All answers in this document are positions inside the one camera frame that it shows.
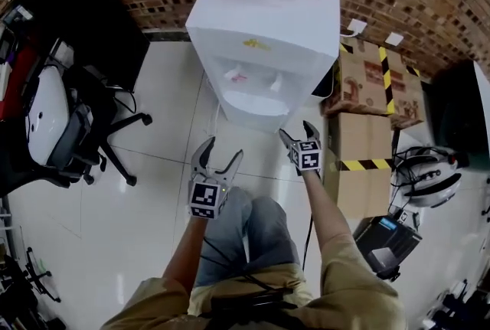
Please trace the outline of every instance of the cardboard box stack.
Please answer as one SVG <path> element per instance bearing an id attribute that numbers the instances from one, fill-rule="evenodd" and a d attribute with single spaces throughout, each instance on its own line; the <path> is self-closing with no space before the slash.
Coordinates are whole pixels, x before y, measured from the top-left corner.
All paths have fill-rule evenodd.
<path id="1" fill-rule="evenodd" d="M 391 128 L 425 119 L 420 75 L 413 62 L 358 39 L 342 39 L 328 117 L 324 184 L 347 218 L 387 213 Z"/>

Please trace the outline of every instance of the forearm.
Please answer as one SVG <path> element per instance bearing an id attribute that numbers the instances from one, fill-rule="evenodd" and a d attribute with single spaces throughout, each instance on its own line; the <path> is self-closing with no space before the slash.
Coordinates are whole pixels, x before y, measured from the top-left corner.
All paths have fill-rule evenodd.
<path id="1" fill-rule="evenodd" d="M 201 248 L 206 232 L 207 220 L 192 217 L 177 250 L 163 273 L 165 278 L 178 281 L 190 295 L 198 273 Z"/>
<path id="2" fill-rule="evenodd" d="M 302 176 L 308 192 L 320 250 L 333 237 L 351 236 L 351 229 L 344 215 L 327 195 L 317 173 L 315 171 L 305 171 Z"/>

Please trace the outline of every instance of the white tile floor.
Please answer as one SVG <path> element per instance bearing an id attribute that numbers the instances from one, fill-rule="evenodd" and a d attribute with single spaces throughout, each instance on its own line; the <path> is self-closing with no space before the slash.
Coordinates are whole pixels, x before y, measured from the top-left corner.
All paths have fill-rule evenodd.
<path id="1" fill-rule="evenodd" d="M 153 43 L 136 84 L 139 109 L 153 124 L 136 123 L 111 138 L 117 154 L 138 184 L 129 187 L 108 163 L 95 171 L 92 186 L 69 190 L 35 182 L 9 195 L 26 246 L 54 274 L 63 300 L 48 303 L 73 330 L 99 328 L 116 314 L 144 278 L 158 276 L 185 228 L 187 180 L 193 151 L 209 135 L 217 143 L 211 166 L 223 168 L 245 151 L 234 184 L 254 195 L 269 195 L 285 209 L 300 256 L 309 222 L 304 184 L 286 158 L 279 137 L 231 125 L 220 113 L 189 43 Z M 302 135 L 302 119 L 322 129 L 315 108 L 303 109 L 286 127 Z M 448 204 L 429 210 L 422 243 L 402 266 L 394 283 L 407 307 L 411 328 L 431 302 L 455 280 L 475 275 L 488 225 L 483 174 L 465 173 L 462 189 Z M 358 224 L 349 220 L 352 228 Z M 319 249 L 313 237 L 306 277 L 319 294 Z"/>

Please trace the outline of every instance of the chair wheel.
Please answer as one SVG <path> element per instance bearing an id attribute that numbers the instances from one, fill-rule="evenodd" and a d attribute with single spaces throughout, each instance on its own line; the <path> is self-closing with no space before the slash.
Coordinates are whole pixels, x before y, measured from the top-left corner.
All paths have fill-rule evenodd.
<path id="1" fill-rule="evenodd" d="M 136 186 L 136 182 L 138 181 L 138 179 L 136 178 L 136 176 L 129 176 L 127 179 L 126 179 L 126 183 L 130 186 Z"/>
<path id="2" fill-rule="evenodd" d="M 152 117 L 148 114 L 143 116 L 141 120 L 145 126 L 151 125 L 153 123 Z"/>
<path id="3" fill-rule="evenodd" d="M 85 183 L 87 183 L 88 185 L 92 185 L 94 182 L 95 182 L 95 179 L 93 178 L 93 176 L 90 176 L 90 175 L 84 175 L 83 176 L 83 180 L 85 181 Z"/>

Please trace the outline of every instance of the khaki shirt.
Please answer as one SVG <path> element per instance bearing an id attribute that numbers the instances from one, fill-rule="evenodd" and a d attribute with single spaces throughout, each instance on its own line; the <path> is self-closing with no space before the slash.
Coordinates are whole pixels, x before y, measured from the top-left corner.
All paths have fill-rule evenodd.
<path id="1" fill-rule="evenodd" d="M 405 330 L 407 321 L 397 293 L 376 278 L 352 239 L 332 239 L 322 248 L 322 296 L 312 299 L 301 269 L 287 264 L 271 266 L 253 274 L 274 288 L 294 289 L 285 300 L 297 309 L 286 312 L 310 328 L 331 330 Z M 192 291 L 172 279 L 143 281 L 124 309 L 102 330 L 202 330 L 210 319 L 198 318 L 211 310 L 211 298 L 239 296 L 261 291 L 242 277 Z M 267 322 L 234 325 L 232 328 L 278 329 Z"/>

